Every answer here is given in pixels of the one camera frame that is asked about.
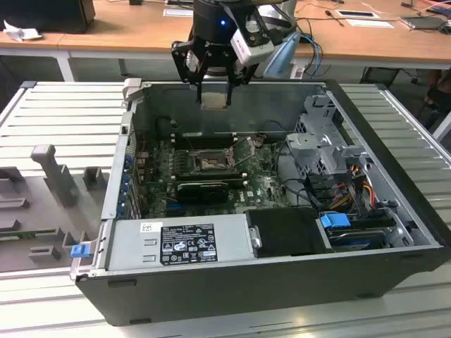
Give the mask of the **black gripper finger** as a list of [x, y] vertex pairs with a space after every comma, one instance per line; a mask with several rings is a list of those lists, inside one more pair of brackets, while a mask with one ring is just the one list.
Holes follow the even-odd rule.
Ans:
[[233, 65], [228, 65], [225, 67], [226, 74], [228, 77], [227, 81], [227, 92], [226, 92], [226, 105], [229, 106], [232, 103], [232, 94], [235, 87], [240, 85], [247, 85], [252, 77], [254, 76], [258, 64], [250, 65], [244, 67], [239, 73], [236, 73], [236, 67]]
[[197, 103], [202, 102], [202, 81], [204, 78], [204, 70], [202, 67], [190, 70], [187, 65], [188, 56], [195, 56], [196, 38], [192, 38], [188, 42], [175, 41], [171, 46], [171, 55], [177, 68], [180, 79], [183, 83], [194, 85], [197, 88]]

